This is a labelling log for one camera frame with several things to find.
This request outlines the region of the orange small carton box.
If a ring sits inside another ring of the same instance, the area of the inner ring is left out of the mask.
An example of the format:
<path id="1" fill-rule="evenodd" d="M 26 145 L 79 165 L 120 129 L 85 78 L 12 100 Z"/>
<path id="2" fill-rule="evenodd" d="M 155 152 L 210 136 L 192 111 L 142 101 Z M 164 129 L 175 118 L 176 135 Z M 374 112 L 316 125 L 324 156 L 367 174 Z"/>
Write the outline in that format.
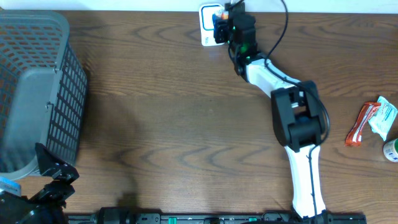
<path id="1" fill-rule="evenodd" d="M 229 18 L 229 11 L 225 9 L 219 9 L 213 14 L 216 19 L 227 20 Z"/>

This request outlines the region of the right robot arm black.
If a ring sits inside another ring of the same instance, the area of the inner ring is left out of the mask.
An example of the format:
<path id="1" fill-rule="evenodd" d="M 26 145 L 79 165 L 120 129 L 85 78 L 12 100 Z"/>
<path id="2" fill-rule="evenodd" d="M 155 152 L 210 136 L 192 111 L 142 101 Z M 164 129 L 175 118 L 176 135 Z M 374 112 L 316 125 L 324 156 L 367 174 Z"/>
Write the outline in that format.
<path id="1" fill-rule="evenodd" d="M 216 43 L 227 43 L 236 73 L 271 99 L 272 127 L 292 173 L 292 208 L 301 222 L 317 222 L 326 210 L 319 176 L 320 146 L 330 120 L 313 81 L 301 82 L 276 68 L 256 42 L 256 20 L 245 12 L 212 16 Z"/>

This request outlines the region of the green lid white jar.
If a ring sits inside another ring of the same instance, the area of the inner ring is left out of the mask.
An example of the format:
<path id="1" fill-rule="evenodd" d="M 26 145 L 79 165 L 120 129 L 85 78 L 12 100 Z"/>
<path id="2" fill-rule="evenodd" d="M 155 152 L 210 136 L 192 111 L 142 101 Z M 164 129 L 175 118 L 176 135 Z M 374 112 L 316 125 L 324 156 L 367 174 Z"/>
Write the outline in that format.
<path id="1" fill-rule="evenodd" d="M 385 143 L 385 145 L 383 146 L 383 153 L 386 159 L 388 159 L 391 162 L 398 161 L 397 143 L 398 139 L 394 139 Z"/>

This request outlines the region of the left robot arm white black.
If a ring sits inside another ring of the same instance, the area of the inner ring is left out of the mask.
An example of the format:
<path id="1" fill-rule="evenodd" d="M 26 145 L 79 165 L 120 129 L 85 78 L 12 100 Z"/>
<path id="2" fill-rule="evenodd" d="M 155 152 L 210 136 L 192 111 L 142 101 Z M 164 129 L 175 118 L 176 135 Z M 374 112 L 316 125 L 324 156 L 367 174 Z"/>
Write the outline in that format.
<path id="1" fill-rule="evenodd" d="M 71 164 L 50 152 L 41 143 L 35 145 L 40 174 L 51 177 L 31 198 L 10 192 L 1 193 L 1 224 L 67 224 L 63 212 L 66 200 L 75 193 L 72 183 L 79 173 Z"/>

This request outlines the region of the light blue snack packet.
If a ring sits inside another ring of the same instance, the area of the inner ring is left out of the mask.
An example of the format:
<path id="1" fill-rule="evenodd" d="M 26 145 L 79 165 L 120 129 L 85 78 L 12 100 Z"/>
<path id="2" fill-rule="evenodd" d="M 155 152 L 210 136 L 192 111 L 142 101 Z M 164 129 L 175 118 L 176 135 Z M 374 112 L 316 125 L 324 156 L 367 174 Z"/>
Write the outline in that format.
<path id="1" fill-rule="evenodd" d="M 380 96 L 377 99 L 380 108 L 375 115 L 368 121 L 373 133 L 380 135 L 383 141 L 386 141 L 387 135 L 397 116 L 397 108 L 387 101 L 386 98 Z"/>

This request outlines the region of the red Top chocolate bar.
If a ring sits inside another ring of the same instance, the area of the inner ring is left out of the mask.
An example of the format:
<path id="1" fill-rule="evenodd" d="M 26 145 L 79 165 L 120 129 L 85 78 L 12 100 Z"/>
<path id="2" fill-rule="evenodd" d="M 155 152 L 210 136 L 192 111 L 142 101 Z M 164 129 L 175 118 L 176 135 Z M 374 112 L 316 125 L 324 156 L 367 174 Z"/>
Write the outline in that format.
<path id="1" fill-rule="evenodd" d="M 377 113 L 381 103 L 365 102 L 357 120 L 345 139 L 345 146 L 360 146 L 362 143 L 362 132 L 365 124 Z"/>

